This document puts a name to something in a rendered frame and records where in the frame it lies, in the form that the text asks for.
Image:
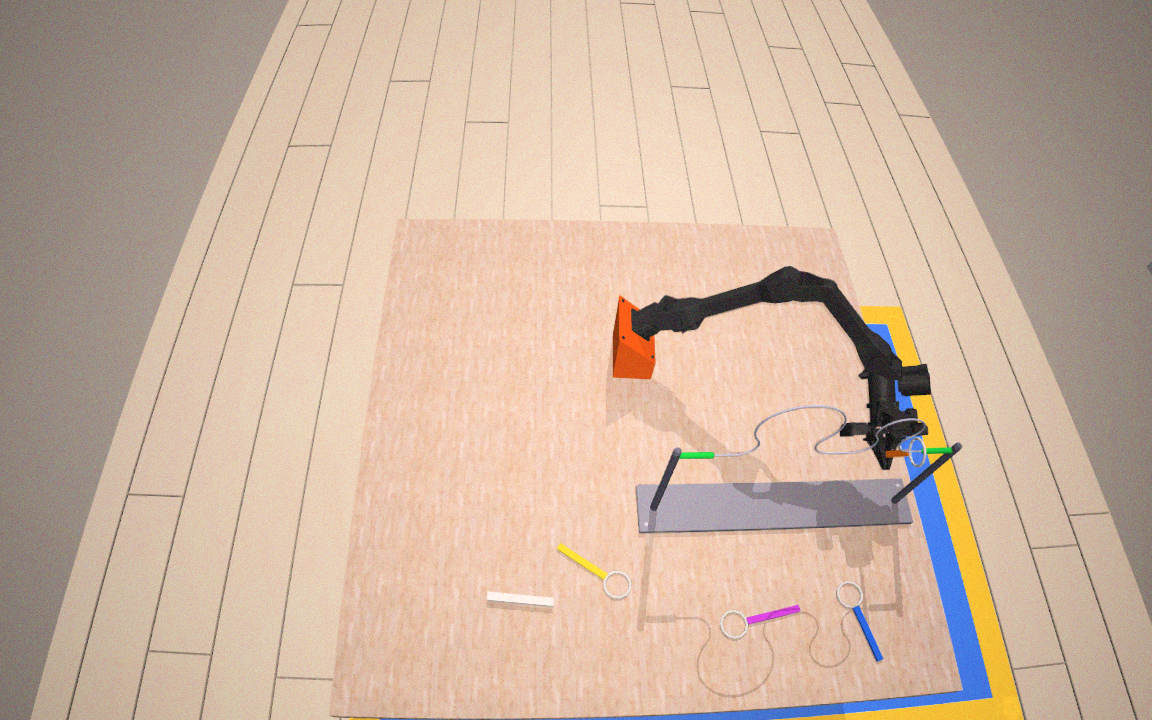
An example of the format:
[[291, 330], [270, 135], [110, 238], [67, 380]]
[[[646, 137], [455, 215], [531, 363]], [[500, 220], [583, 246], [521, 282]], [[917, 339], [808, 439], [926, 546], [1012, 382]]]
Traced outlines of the white rectangular bar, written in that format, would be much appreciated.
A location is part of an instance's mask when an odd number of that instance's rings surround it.
[[536, 597], [536, 596], [529, 596], [529, 594], [500, 593], [500, 592], [490, 592], [490, 591], [488, 591], [488, 593], [486, 593], [486, 601], [488, 601], [488, 602], [520, 602], [520, 605], [554, 607], [554, 598]]

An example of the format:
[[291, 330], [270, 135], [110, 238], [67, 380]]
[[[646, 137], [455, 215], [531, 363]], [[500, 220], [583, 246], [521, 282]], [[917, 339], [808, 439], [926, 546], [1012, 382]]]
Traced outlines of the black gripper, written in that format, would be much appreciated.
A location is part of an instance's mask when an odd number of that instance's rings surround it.
[[[893, 404], [899, 404], [899, 401], [896, 401], [896, 396], [893, 396], [893, 397], [869, 397], [869, 402], [870, 404], [867, 404], [867, 407], [870, 407], [869, 409], [870, 420], [867, 420], [867, 423], [861, 423], [861, 420], [851, 420], [851, 423], [846, 423], [846, 427], [840, 430], [840, 437], [867, 435], [863, 438], [863, 441], [867, 441], [869, 446], [876, 444], [876, 430], [878, 430], [876, 429], [876, 414], [879, 404], [884, 404], [886, 409], [893, 409]], [[873, 454], [876, 454], [876, 457], [879, 462], [879, 465], [881, 465], [882, 470], [890, 470], [890, 464], [893, 461], [893, 457], [886, 457], [886, 450], [896, 450], [901, 439], [905, 439], [908, 438], [908, 435], [914, 435], [922, 429], [923, 429], [922, 420], [916, 420], [916, 424], [910, 424], [909, 430], [890, 430], [884, 427], [881, 432], [878, 433], [877, 437], [879, 441], [872, 448], [872, 450]], [[929, 435], [927, 425], [925, 425], [925, 429], [922, 430], [922, 433], [918, 435]]]

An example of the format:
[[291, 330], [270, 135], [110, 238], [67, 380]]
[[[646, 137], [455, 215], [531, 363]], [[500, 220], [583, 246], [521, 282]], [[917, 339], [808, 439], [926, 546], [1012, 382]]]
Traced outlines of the grey loop with yellow handle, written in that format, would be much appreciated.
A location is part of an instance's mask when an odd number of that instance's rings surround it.
[[[562, 543], [561, 543], [561, 544], [558, 544], [558, 550], [559, 550], [559, 551], [561, 551], [562, 553], [564, 553], [564, 555], [566, 555], [567, 558], [570, 558], [570, 559], [573, 559], [573, 561], [575, 561], [575, 562], [579, 562], [579, 564], [584, 566], [584, 568], [588, 568], [588, 570], [589, 570], [589, 571], [593, 571], [593, 573], [594, 573], [594, 575], [596, 575], [596, 577], [600, 577], [600, 578], [602, 578], [602, 589], [604, 589], [604, 591], [605, 591], [605, 594], [608, 594], [608, 596], [609, 596], [609, 597], [612, 597], [612, 598], [617, 598], [617, 600], [621, 600], [621, 598], [623, 598], [623, 597], [626, 597], [626, 596], [627, 596], [628, 593], [630, 593], [630, 591], [631, 591], [631, 589], [632, 589], [632, 582], [631, 582], [631, 579], [630, 579], [630, 578], [628, 578], [628, 575], [626, 574], [626, 571], [616, 571], [616, 570], [614, 570], [614, 571], [609, 571], [609, 573], [607, 574], [607, 573], [602, 571], [602, 569], [600, 569], [600, 568], [596, 568], [596, 564], [591, 564], [591, 562], [588, 562], [588, 560], [585, 560], [585, 559], [582, 559], [582, 558], [579, 556], [579, 553], [575, 553], [575, 552], [573, 552], [573, 550], [570, 550], [570, 548], [566, 547], [566, 546], [564, 546], [564, 544], [562, 544]], [[621, 575], [623, 575], [623, 577], [626, 577], [626, 579], [628, 579], [628, 591], [626, 592], [626, 594], [622, 594], [622, 596], [613, 596], [613, 594], [611, 594], [611, 593], [609, 593], [609, 592], [607, 591], [607, 589], [605, 589], [605, 579], [607, 579], [608, 577], [611, 577], [611, 575], [612, 575], [612, 574], [621, 574]]]

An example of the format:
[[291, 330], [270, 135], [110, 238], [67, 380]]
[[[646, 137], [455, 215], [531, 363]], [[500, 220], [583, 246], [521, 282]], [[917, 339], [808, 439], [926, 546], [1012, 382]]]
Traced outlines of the white loop with blue handle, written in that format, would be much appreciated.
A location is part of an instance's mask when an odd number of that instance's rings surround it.
[[865, 617], [863, 615], [863, 612], [861, 612], [861, 601], [863, 601], [863, 593], [861, 593], [861, 600], [859, 600], [859, 602], [855, 602], [855, 605], [851, 605], [851, 606], [846, 605], [844, 601], [840, 600], [840, 589], [842, 588], [842, 585], [846, 585], [846, 584], [851, 584], [851, 585], [854, 584], [855, 588], [858, 588], [858, 591], [861, 591], [861, 585], [858, 585], [858, 584], [856, 584], [854, 582], [841, 582], [840, 584], [838, 584], [838, 602], [842, 602], [842, 605], [846, 606], [846, 609], [847, 609], [847, 607], [849, 607], [849, 609], [852, 609], [852, 612], [855, 612], [856, 617], [858, 617], [858, 623], [861, 624], [861, 632], [864, 632], [865, 634], [865, 638], [867, 638], [867, 644], [869, 644], [869, 647], [870, 647], [870, 652], [872, 652], [873, 655], [876, 657], [876, 662], [881, 661], [882, 660], [881, 650], [879, 650], [878, 644], [876, 643], [876, 639], [874, 639], [872, 632], [870, 632], [870, 629], [869, 629], [869, 626], [867, 626], [867, 620], [865, 620]]

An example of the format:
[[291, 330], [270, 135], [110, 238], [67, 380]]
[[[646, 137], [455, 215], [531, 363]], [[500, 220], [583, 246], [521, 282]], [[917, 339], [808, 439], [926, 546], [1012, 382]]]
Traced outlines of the purple wand with white loop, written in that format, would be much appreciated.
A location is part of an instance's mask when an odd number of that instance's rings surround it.
[[[738, 614], [742, 617], [744, 617], [744, 623], [745, 623], [745, 630], [744, 630], [744, 632], [742, 632], [741, 635], [735, 635], [735, 637], [733, 637], [733, 635], [730, 635], [728, 632], [723, 632], [723, 617], [726, 617], [728, 614], [730, 614], [730, 612], [736, 612], [736, 614]], [[721, 617], [721, 632], [723, 632], [723, 635], [727, 635], [728, 638], [737, 639], [737, 638], [741, 638], [742, 635], [744, 635], [744, 634], [748, 632], [748, 624], [760, 623], [760, 621], [765, 621], [765, 620], [770, 620], [770, 619], [774, 619], [774, 617], [782, 617], [782, 616], [786, 616], [786, 615], [794, 614], [794, 612], [799, 612], [799, 605], [794, 605], [794, 606], [790, 606], [790, 607], [785, 607], [785, 609], [781, 609], [781, 611], [763, 612], [763, 614], [755, 615], [755, 616], [751, 616], [751, 617], [746, 617], [744, 614], [742, 614], [742, 612], [738, 612], [738, 611], [726, 611], [726, 612], [723, 612], [723, 615]]]

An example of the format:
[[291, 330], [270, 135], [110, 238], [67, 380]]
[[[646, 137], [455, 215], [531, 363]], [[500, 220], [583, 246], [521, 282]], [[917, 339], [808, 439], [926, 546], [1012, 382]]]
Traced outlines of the orange bar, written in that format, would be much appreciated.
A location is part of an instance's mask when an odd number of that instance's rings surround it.
[[911, 457], [911, 456], [914, 456], [914, 452], [910, 452], [910, 454], [905, 454], [905, 452], [902, 452], [902, 450], [886, 450], [886, 457], [909, 456], [911, 464], [914, 464], [914, 468], [922, 468], [922, 465], [925, 462], [925, 445], [923, 442], [923, 439], [920, 437], [914, 437], [914, 439], [911, 439], [911, 441], [910, 441], [908, 450], [914, 450], [914, 441], [915, 441], [915, 439], [918, 439], [918, 441], [922, 442], [922, 447], [923, 447], [923, 454], [924, 454], [924, 456], [923, 456], [923, 460], [922, 460], [922, 462], [920, 462], [919, 465], [916, 465], [916, 462], [914, 462], [914, 457]]

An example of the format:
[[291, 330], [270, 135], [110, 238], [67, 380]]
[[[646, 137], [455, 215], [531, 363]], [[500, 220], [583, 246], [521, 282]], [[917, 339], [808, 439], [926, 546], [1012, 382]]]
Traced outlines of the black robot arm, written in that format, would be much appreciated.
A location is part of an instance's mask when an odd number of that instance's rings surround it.
[[[895, 381], [899, 392], [904, 396], [931, 395], [931, 374], [927, 364], [916, 366], [902, 366], [902, 361], [892, 353], [890, 344], [882, 340], [881, 334], [870, 331], [867, 323], [861, 320], [861, 314], [856, 313], [854, 306], [846, 300], [844, 293], [838, 290], [838, 285], [832, 279], [814, 275], [810, 272], [799, 272], [794, 266], [783, 266], [781, 270], [765, 275], [761, 281], [736, 288], [736, 290], [717, 293], [717, 295], [699, 300], [699, 297], [684, 297], [675, 300], [669, 295], [664, 295], [659, 304], [650, 304], [641, 310], [631, 309], [631, 329], [644, 340], [650, 341], [653, 334], [659, 331], [675, 331], [684, 334], [685, 331], [698, 329], [705, 316], [730, 313], [740, 306], [750, 306], [767, 302], [767, 304], [783, 304], [783, 302], [818, 301], [827, 306], [829, 313], [835, 316], [838, 325], [841, 325], [846, 334], [849, 334], [852, 344], [861, 357], [861, 379], [867, 379], [869, 397], [893, 397], [896, 396]], [[905, 411], [899, 410], [899, 404], [893, 404], [893, 409], [886, 409], [879, 404], [876, 414], [876, 427], [882, 427], [890, 420], [905, 418], [918, 419], [918, 410], [914, 407], [905, 407]]]

